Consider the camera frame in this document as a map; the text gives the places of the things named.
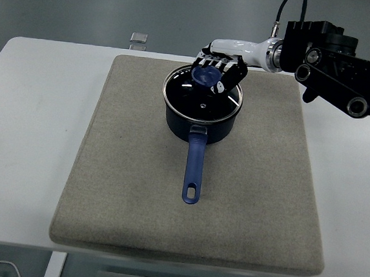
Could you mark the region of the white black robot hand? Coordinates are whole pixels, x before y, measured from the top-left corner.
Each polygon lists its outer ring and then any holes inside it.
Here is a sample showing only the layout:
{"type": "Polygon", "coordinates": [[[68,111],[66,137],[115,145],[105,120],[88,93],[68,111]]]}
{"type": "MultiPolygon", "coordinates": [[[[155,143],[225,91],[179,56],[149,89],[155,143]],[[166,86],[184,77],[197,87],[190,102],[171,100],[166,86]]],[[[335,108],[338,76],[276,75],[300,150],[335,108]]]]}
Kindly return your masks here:
{"type": "Polygon", "coordinates": [[[221,79],[210,85],[210,90],[220,95],[232,90],[247,75],[248,67],[279,72],[283,41],[271,37],[261,43],[233,39],[216,39],[203,47],[191,68],[213,66],[221,72],[221,79]]]}

